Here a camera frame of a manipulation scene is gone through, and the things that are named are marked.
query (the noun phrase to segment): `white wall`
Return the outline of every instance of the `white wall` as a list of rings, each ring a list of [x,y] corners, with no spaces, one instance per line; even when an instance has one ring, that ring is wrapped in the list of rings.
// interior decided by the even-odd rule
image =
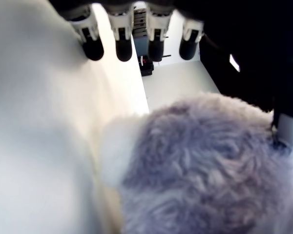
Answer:
[[[150,111],[198,92],[219,92],[200,61],[155,67],[151,76],[143,77]]]
[[[95,11],[105,55],[90,62],[46,0],[0,0],[0,234],[119,231],[117,196],[95,176],[100,131],[148,108],[135,51],[118,61]]]

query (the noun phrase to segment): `black rubber tip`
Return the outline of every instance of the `black rubber tip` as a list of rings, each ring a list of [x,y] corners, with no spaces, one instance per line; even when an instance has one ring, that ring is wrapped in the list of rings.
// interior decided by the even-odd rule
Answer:
[[[181,39],[180,47],[179,47],[179,54],[180,57],[184,60],[190,60],[194,57],[196,46],[198,43],[193,41],[185,41],[183,38]]]
[[[100,37],[97,40],[88,40],[83,44],[83,49],[86,56],[93,61],[100,60],[104,55],[104,49]]]
[[[127,62],[132,56],[131,40],[116,41],[116,55],[122,62]]]
[[[153,62],[160,62],[162,61],[164,53],[164,42],[163,41],[149,41],[148,42],[148,57]]]

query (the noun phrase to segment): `white floor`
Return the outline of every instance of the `white floor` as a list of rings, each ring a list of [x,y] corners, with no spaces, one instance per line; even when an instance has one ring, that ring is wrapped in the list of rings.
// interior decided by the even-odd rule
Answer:
[[[199,92],[219,92],[201,61],[155,67],[143,84],[150,111]]]

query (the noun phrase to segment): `plush toy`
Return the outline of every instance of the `plush toy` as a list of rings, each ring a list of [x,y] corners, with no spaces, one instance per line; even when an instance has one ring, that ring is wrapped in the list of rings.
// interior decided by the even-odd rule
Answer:
[[[293,149],[275,144],[271,121],[200,94],[108,125],[102,175],[119,190],[123,234],[293,234]]]

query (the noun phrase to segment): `gray fur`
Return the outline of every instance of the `gray fur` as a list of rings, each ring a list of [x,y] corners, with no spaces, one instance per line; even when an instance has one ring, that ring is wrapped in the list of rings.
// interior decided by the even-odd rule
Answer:
[[[151,114],[121,186],[123,233],[293,233],[293,152],[271,119],[215,94]]]

